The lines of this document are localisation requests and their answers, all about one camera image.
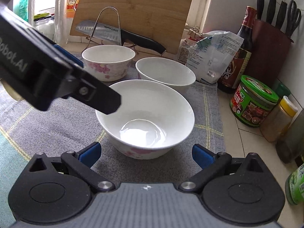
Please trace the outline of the white floral bowl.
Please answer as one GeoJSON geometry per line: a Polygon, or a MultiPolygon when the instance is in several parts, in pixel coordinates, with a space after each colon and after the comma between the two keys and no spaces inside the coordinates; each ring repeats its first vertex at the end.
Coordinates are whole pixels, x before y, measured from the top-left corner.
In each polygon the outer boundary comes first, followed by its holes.
{"type": "Polygon", "coordinates": [[[185,94],[196,81],[192,70],[171,59],[148,57],[138,60],[135,64],[140,79],[159,82],[185,94]]]}
{"type": "Polygon", "coordinates": [[[82,52],[84,69],[103,82],[112,82],[126,76],[135,57],[135,51],[119,45],[98,45],[82,52]]]}
{"type": "Polygon", "coordinates": [[[192,132],[195,115],[189,102],[173,88],[149,80],[125,80],[110,86],[121,95],[112,114],[96,117],[116,150],[138,160],[158,158],[192,132]]]}

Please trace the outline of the santoku kitchen knife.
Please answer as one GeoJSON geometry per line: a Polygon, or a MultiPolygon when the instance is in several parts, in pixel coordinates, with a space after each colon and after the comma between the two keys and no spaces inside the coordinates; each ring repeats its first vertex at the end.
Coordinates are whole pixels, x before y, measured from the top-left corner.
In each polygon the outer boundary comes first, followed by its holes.
{"type": "Polygon", "coordinates": [[[110,41],[118,45],[123,45],[126,41],[130,41],[139,47],[150,49],[161,55],[166,52],[166,48],[153,39],[103,23],[97,23],[96,28],[94,28],[94,25],[95,21],[84,20],[77,24],[75,29],[77,32],[87,36],[110,41]]]}

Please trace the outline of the tall plastic cup stack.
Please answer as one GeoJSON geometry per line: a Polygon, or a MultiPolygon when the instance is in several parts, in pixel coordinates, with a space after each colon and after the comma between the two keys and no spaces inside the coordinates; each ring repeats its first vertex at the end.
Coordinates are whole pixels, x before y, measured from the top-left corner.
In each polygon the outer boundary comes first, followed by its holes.
{"type": "Polygon", "coordinates": [[[61,47],[67,44],[67,0],[55,2],[55,34],[54,41],[61,47]]]}

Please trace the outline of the grey blue checked towel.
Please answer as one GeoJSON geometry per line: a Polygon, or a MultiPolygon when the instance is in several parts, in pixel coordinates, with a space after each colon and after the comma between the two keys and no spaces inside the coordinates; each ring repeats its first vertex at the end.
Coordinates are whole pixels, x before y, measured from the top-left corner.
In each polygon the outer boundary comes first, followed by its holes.
{"type": "Polygon", "coordinates": [[[185,98],[195,114],[191,135],[159,158],[136,160],[114,148],[95,111],[81,102],[59,98],[48,111],[41,112],[25,100],[14,100],[1,89],[1,227],[9,227],[15,221],[8,194],[36,152],[58,157],[65,151],[79,151],[92,142],[99,142],[102,154],[93,170],[114,184],[180,183],[199,172],[199,166],[192,160],[194,144],[213,152],[226,149],[217,88],[196,82],[187,90],[185,98]]]}

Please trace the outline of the glass jar yellow lid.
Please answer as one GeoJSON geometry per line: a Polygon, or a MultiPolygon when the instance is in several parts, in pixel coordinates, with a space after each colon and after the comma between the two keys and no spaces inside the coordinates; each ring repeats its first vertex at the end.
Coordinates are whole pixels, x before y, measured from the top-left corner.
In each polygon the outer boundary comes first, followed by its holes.
{"type": "Polygon", "coordinates": [[[55,14],[41,13],[33,17],[34,27],[41,34],[49,39],[54,39],[55,34],[55,14]]]}

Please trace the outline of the green dish soap bottle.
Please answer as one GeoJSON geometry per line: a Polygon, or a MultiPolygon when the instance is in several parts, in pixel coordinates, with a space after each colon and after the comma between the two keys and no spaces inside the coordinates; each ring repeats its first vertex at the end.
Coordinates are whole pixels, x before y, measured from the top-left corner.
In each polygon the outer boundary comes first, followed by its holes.
{"type": "Polygon", "coordinates": [[[28,22],[29,0],[13,0],[13,12],[21,19],[28,22]]]}

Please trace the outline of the green lid sauce jar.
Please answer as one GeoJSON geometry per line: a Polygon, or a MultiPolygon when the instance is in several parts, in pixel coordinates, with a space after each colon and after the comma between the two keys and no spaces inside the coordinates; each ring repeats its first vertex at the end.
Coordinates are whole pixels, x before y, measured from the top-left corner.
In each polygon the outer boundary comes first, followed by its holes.
{"type": "Polygon", "coordinates": [[[278,95],[271,88],[253,77],[242,75],[230,100],[230,109],[242,123],[259,127],[278,100],[278,95]]]}

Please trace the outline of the yellow lid spice jar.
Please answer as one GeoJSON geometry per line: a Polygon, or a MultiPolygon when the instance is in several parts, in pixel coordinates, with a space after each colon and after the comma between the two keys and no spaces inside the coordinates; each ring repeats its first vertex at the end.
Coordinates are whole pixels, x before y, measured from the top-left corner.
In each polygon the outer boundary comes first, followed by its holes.
{"type": "Polygon", "coordinates": [[[282,132],[289,127],[297,112],[297,107],[287,96],[283,96],[280,103],[273,108],[260,125],[264,138],[270,143],[277,141],[282,132]]]}

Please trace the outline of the dark soy sauce bottle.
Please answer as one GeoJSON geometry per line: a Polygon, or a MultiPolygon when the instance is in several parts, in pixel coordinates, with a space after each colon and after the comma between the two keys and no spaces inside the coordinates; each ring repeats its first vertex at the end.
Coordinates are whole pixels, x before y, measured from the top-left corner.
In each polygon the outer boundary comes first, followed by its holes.
{"type": "Polygon", "coordinates": [[[217,82],[217,87],[225,93],[231,94],[235,92],[251,57],[253,24],[256,14],[257,10],[253,7],[246,7],[245,17],[238,32],[238,35],[243,38],[244,41],[217,82]]]}

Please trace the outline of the green label bottle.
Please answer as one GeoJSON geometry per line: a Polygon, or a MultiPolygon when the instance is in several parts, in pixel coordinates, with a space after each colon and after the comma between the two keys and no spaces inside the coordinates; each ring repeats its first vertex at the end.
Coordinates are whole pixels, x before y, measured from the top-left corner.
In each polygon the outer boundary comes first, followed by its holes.
{"type": "Polygon", "coordinates": [[[285,182],[285,195],[291,205],[303,202],[304,193],[303,164],[292,172],[285,182]]]}

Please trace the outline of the bamboo cutting board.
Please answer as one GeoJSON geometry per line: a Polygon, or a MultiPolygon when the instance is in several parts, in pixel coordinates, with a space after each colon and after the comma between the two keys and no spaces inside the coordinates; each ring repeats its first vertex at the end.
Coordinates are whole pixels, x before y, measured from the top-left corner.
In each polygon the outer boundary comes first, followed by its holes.
{"type": "Polygon", "coordinates": [[[178,52],[192,0],[80,0],[70,34],[81,36],[76,25],[84,20],[121,27],[178,52]]]}

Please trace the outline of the white plastic food bag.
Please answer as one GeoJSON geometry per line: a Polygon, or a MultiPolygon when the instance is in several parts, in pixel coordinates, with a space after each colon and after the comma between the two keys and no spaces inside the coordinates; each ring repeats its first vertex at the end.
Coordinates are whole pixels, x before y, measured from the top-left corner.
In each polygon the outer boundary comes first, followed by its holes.
{"type": "Polygon", "coordinates": [[[177,60],[194,72],[197,81],[214,86],[243,42],[230,31],[199,33],[193,28],[181,40],[177,60]]]}

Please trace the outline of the dark red knife block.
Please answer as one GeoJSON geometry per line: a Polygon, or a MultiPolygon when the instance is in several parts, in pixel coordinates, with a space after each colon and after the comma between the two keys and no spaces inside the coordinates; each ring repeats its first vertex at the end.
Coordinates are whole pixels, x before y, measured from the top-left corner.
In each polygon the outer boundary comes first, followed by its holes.
{"type": "Polygon", "coordinates": [[[266,20],[262,21],[264,0],[257,0],[257,18],[253,25],[253,53],[245,74],[272,86],[277,79],[293,42],[291,36],[299,26],[302,13],[294,0],[281,2],[275,26],[272,25],[276,0],[269,0],[266,20]]]}

